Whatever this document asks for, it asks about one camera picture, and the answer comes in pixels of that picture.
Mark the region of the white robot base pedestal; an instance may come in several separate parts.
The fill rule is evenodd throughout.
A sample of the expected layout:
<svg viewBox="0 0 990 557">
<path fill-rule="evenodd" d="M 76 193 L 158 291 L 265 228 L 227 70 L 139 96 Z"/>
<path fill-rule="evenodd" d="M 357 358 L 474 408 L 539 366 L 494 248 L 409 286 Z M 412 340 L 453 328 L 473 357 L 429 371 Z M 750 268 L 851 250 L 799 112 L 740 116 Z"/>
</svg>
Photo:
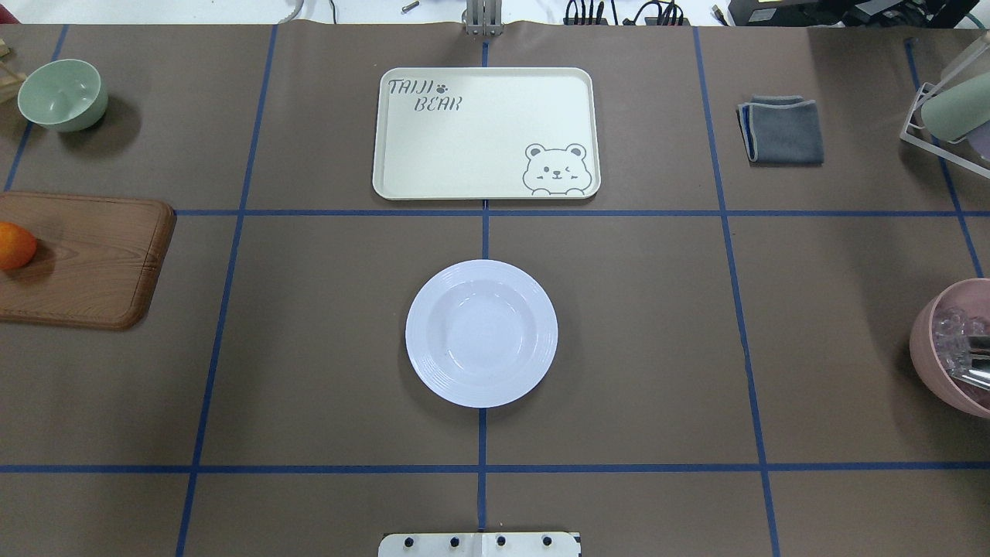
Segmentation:
<svg viewBox="0 0 990 557">
<path fill-rule="evenodd" d="M 566 531 L 393 533 L 378 556 L 581 556 L 579 533 Z"/>
</svg>

